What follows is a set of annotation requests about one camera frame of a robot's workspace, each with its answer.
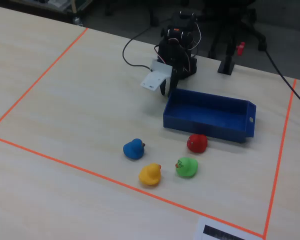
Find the black stand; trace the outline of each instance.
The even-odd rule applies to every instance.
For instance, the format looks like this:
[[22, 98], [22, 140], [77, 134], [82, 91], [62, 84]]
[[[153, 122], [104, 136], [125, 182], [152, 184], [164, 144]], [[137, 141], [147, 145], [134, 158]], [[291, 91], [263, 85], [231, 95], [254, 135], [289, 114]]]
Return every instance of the black stand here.
[[218, 73], [220, 73], [220, 74], [231, 75], [232, 71], [234, 69], [235, 62], [232, 61], [232, 56], [235, 54], [235, 51], [237, 49], [237, 44], [236, 44], [237, 29], [238, 29], [238, 25], [235, 24], [233, 27], [233, 30], [232, 30], [231, 39], [228, 42], [228, 45], [226, 46], [225, 60], [223, 60], [220, 63], [220, 66], [218, 69]]

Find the blue plastic container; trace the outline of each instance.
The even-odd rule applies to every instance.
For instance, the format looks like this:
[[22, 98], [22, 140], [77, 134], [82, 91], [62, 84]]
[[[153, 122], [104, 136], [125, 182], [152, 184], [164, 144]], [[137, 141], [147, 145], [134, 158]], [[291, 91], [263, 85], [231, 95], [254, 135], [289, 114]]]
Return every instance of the blue plastic container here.
[[255, 119], [250, 101], [177, 88], [165, 106], [163, 126], [244, 143], [254, 136]]

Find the wire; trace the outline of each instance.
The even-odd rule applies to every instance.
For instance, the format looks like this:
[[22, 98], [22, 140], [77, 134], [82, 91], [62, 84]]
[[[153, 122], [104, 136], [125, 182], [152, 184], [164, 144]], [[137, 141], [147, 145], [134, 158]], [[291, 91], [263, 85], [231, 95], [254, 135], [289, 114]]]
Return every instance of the wire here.
[[[159, 22], [159, 24], [162, 24], [166, 21], [169, 21], [171, 18], [168, 18], [168, 19], [165, 19], [165, 20], [162, 20]], [[144, 34], [145, 32], [149, 31], [150, 29], [152, 28], [152, 26], [149, 26], [147, 29], [143, 30], [142, 32], [140, 32], [139, 34], [137, 34], [136, 36], [134, 36], [133, 38], [131, 38], [127, 43], [126, 45], [124, 46], [123, 50], [122, 50], [122, 58], [123, 60], [126, 62], [126, 64], [132, 66], [132, 67], [143, 67], [143, 68], [146, 68], [146, 69], [150, 69], [150, 67], [146, 66], [146, 65], [138, 65], [138, 64], [131, 64], [130, 62], [128, 62], [125, 58], [125, 50], [126, 50], [126, 47], [129, 45], [129, 43], [131, 43], [133, 40], [135, 40], [136, 38], [140, 37], [142, 34]]]
[[275, 68], [275, 70], [277, 71], [277, 73], [281, 76], [281, 78], [285, 81], [285, 83], [289, 86], [289, 88], [291, 89], [291, 91], [296, 95], [296, 97], [300, 100], [300, 96], [298, 95], [298, 93], [294, 90], [294, 88], [289, 84], [289, 82], [285, 79], [285, 77], [282, 75], [282, 73], [279, 71], [279, 69], [277, 68], [275, 62], [272, 60], [270, 54], [268, 53], [267, 50], [265, 50], [265, 54], [268, 56], [270, 62], [272, 63], [273, 67]]
[[198, 25], [198, 23], [196, 23], [196, 22], [195, 22], [195, 24], [196, 24], [196, 27], [197, 27], [198, 30], [199, 30], [200, 39], [199, 39], [199, 41], [197, 42], [197, 44], [196, 44], [193, 48], [190, 48], [190, 49], [188, 49], [188, 50], [195, 49], [195, 48], [199, 45], [199, 43], [200, 43], [200, 41], [201, 41], [201, 31], [200, 31], [199, 25]]
[[180, 45], [180, 43], [179, 43], [179, 40], [177, 39], [177, 38], [175, 38], [175, 37], [172, 37], [172, 38], [169, 38], [168, 39], [168, 41], [170, 41], [170, 40], [175, 40], [175, 41], [177, 41], [178, 42], [178, 44], [179, 44], [179, 46], [180, 46], [180, 48], [182, 48], [182, 50], [184, 51], [184, 54], [186, 55], [186, 57], [188, 58], [188, 69], [186, 69], [185, 67], [183, 67], [187, 72], [191, 72], [191, 67], [190, 67], [190, 58], [189, 58], [189, 56], [188, 56], [188, 54], [187, 54], [187, 52], [186, 52], [186, 50], [185, 50], [185, 48], [184, 47], [182, 47], [181, 45]]
[[156, 54], [158, 55], [158, 57], [161, 59], [161, 61], [162, 61], [164, 64], [166, 64], [166, 61], [159, 55], [159, 53], [158, 53], [156, 47], [159, 47], [159, 45], [155, 45], [155, 46], [154, 46], [154, 48], [153, 48], [154, 51], [156, 52]]

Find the wooden table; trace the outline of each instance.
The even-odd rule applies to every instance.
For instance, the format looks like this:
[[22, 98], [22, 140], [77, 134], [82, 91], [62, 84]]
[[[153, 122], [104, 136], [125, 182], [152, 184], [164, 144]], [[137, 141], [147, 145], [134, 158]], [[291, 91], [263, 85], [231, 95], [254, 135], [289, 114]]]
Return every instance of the wooden table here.
[[[0, 240], [184, 240], [201, 216], [300, 239], [300, 102], [283, 80], [237, 65], [218, 74], [219, 61], [198, 56], [180, 88], [249, 100], [257, 112], [254, 138], [210, 138], [194, 156], [189, 133], [163, 128], [167, 99], [140, 87], [149, 71], [123, 61], [127, 41], [0, 8]], [[147, 43], [126, 49], [132, 63], [155, 56]], [[146, 143], [138, 161], [122, 151], [134, 138]], [[191, 179], [175, 173], [185, 156], [199, 162]], [[162, 166], [154, 188], [138, 181], [150, 163]]]

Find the chair wheel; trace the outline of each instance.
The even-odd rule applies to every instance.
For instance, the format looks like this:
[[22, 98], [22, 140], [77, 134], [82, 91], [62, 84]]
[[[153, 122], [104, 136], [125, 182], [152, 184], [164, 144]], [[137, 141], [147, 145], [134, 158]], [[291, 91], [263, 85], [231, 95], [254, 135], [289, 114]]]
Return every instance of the chair wheel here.
[[264, 52], [265, 50], [267, 50], [267, 42], [265, 42], [265, 41], [259, 42], [258, 50], [261, 52]]
[[208, 58], [209, 58], [209, 59], [216, 59], [216, 58], [217, 58], [216, 52], [210, 50], [210, 51], [208, 52]]
[[151, 27], [158, 27], [159, 26], [159, 18], [154, 16], [152, 19], [150, 19], [150, 25], [151, 25]]

